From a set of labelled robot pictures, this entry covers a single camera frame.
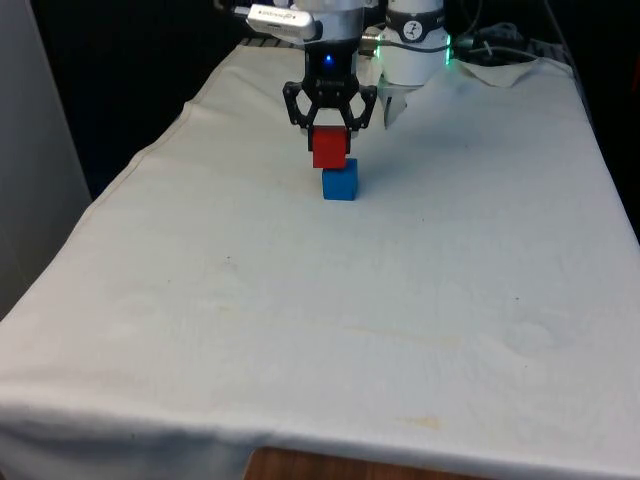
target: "stacked blocks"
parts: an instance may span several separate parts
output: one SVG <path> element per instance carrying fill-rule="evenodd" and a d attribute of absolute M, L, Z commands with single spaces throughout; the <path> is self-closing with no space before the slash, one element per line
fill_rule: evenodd
<path fill-rule="evenodd" d="M 322 171 L 322 193 L 325 200 L 353 201 L 358 193 L 358 161 L 347 159 L 342 170 L 325 168 Z"/>
<path fill-rule="evenodd" d="M 314 127 L 311 150 L 313 167 L 322 168 L 325 200 L 353 201 L 358 191 L 358 162 L 346 158 L 349 132 L 345 127 Z"/>

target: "green led light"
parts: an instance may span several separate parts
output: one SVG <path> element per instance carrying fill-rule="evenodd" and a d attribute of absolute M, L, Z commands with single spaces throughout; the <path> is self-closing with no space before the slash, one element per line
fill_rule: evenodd
<path fill-rule="evenodd" d="M 444 55 L 444 64 L 449 65 L 451 63 L 451 59 L 453 58 L 453 52 L 451 51 L 451 35 L 447 35 L 447 50 Z"/>

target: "stain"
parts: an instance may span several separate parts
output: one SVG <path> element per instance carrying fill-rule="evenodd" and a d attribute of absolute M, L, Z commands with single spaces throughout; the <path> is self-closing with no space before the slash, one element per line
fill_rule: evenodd
<path fill-rule="evenodd" d="M 438 417 L 399 418 L 398 421 L 430 430 L 440 430 L 442 428 L 442 423 Z"/>

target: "white cloth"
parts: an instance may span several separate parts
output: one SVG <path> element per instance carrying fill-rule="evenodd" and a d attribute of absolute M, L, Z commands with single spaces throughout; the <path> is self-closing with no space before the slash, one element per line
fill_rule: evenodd
<path fill-rule="evenodd" d="M 640 255 L 573 80 L 443 68 L 327 202 L 302 69 L 239 47 L 0 324 L 8 479 L 238 480 L 264 445 L 638 478 Z"/>

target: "cable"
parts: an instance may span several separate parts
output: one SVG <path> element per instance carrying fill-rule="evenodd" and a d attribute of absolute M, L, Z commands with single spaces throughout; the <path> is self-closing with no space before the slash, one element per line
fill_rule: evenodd
<path fill-rule="evenodd" d="M 538 60 L 539 58 L 541 58 L 538 55 L 535 55 L 533 53 L 524 52 L 522 50 L 518 50 L 518 49 L 515 49 L 515 48 L 509 48 L 509 47 L 486 46 L 486 47 L 482 47 L 482 48 L 475 48 L 473 50 L 469 50 L 469 53 L 472 53 L 472 54 L 484 53 L 484 52 L 488 52 L 489 54 L 491 54 L 491 52 L 513 53 L 513 54 L 516 54 L 516 55 L 521 55 L 523 57 L 527 57 L 530 60 Z"/>
<path fill-rule="evenodd" d="M 482 14 L 483 4 L 484 4 L 484 0 L 478 0 L 478 9 L 476 10 L 476 16 L 473 18 L 473 22 L 471 22 L 471 25 L 469 25 L 469 28 L 467 28 L 466 31 L 464 31 L 463 33 L 461 33 L 456 37 L 455 42 L 453 42 L 454 46 L 457 45 L 458 41 L 462 37 L 469 35 L 471 32 L 473 32 L 476 29 L 476 27 L 478 26 L 478 22 L 480 22 L 480 15 Z"/>
<path fill-rule="evenodd" d="M 396 48 L 401 48 L 402 50 L 410 50 L 412 52 L 418 52 L 418 53 L 437 53 L 437 52 L 443 52 L 444 50 L 449 48 L 449 45 L 443 45 L 442 47 L 436 47 L 436 48 L 419 48 L 419 47 L 412 47 L 411 45 L 405 45 L 404 43 L 390 42 L 389 40 L 379 40 L 378 46 L 379 47 L 396 47 Z"/>
<path fill-rule="evenodd" d="M 573 54 L 571 53 L 571 49 L 569 48 L 569 44 L 567 43 L 567 39 L 565 38 L 564 34 L 562 33 L 562 29 L 560 28 L 560 24 L 558 23 L 558 19 L 556 18 L 555 14 L 553 13 L 553 9 L 551 8 L 551 5 L 549 4 L 549 0 L 542 0 L 542 3 L 544 5 L 545 10 L 547 11 L 547 16 L 549 17 L 549 20 L 551 21 L 553 28 L 556 31 L 556 34 L 558 35 L 558 37 L 560 38 L 560 41 L 562 42 L 562 47 L 564 48 L 564 53 L 567 56 L 567 59 L 569 60 L 569 63 L 571 64 L 571 68 L 573 69 L 573 76 L 575 79 L 575 83 L 576 83 L 576 87 L 578 88 L 578 93 L 580 94 L 580 98 L 582 99 L 582 105 L 584 106 L 584 109 L 587 113 L 587 118 L 589 119 L 589 123 L 591 124 L 591 127 L 593 128 L 593 117 L 591 116 L 591 110 L 589 109 L 589 104 L 587 103 L 587 96 L 585 94 L 584 91 L 584 85 L 582 83 L 582 77 L 580 77 L 580 72 L 578 72 L 578 67 L 576 66 L 576 62 L 573 58 Z"/>
<path fill-rule="evenodd" d="M 533 61 L 533 60 L 541 60 L 543 62 L 546 62 L 549 65 L 552 65 L 552 66 L 556 67 L 558 70 L 561 70 L 563 73 L 569 74 L 569 72 L 567 70 L 569 68 L 569 65 L 566 65 L 566 64 L 564 64 L 562 62 L 558 62 L 557 60 L 553 60 L 551 58 L 540 57 L 540 56 L 538 56 L 538 55 L 536 55 L 534 53 L 525 52 L 525 51 L 518 50 L 518 49 L 515 49 L 515 48 L 492 47 L 489 44 L 487 44 L 486 47 L 475 48 L 473 50 L 469 50 L 467 53 L 475 55 L 475 54 L 478 54 L 478 53 L 485 53 L 485 52 L 488 52 L 490 54 L 492 52 L 505 52 L 505 53 L 513 53 L 513 54 L 516 54 L 516 55 L 522 55 L 523 57 L 526 57 L 527 59 L 529 59 L 531 61 Z"/>
<path fill-rule="evenodd" d="M 464 15 L 464 18 L 467 20 L 467 23 L 471 23 L 471 17 L 469 16 L 469 10 L 467 10 L 467 6 L 464 4 L 464 0 L 458 0 L 458 5 L 460 5 L 460 10 Z"/>

